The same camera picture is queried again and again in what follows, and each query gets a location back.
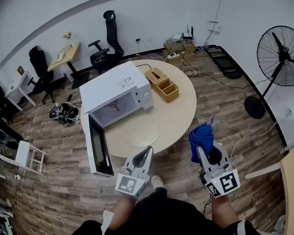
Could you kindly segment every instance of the small picture frame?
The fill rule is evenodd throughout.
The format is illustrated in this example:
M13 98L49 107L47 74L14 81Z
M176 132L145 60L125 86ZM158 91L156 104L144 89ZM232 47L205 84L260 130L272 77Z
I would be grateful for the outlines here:
M22 66L19 66L18 69L17 69L18 73L23 76L24 74L24 69L22 68Z

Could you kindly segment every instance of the round table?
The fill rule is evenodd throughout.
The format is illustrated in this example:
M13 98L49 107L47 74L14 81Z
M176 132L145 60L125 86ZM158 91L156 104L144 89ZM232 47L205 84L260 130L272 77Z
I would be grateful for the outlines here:
M153 89L153 107L139 109L105 128L110 155L128 158L148 145L154 153L177 142L191 125L196 111L196 93L189 78L177 67L157 60L136 60L134 65L144 73L156 67L179 87L179 97L166 103ZM83 123L84 110L81 109Z

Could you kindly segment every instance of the blue cloth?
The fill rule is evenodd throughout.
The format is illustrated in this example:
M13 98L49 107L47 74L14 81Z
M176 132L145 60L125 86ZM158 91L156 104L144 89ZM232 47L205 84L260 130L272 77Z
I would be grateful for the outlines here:
M214 143L214 134L212 133L211 124L214 122L215 116L212 117L211 123L204 123L198 127L196 127L193 131L191 131L188 135L188 140L191 144L192 150L192 162L199 163L199 158L197 155L197 147L201 146L206 155L209 155L213 143Z

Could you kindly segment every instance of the microwave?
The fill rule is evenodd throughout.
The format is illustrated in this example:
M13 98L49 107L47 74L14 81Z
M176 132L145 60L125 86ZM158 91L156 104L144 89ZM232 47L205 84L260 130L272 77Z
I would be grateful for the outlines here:
M104 129L141 108L152 107L150 83L129 61L82 85L80 94L91 173L112 177L114 171Z

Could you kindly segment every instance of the fan base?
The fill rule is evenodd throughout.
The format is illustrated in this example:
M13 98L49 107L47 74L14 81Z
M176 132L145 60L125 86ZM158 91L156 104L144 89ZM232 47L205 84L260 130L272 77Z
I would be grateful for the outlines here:
M260 99L248 96L244 102L247 113L255 119L261 119L265 114L265 107Z

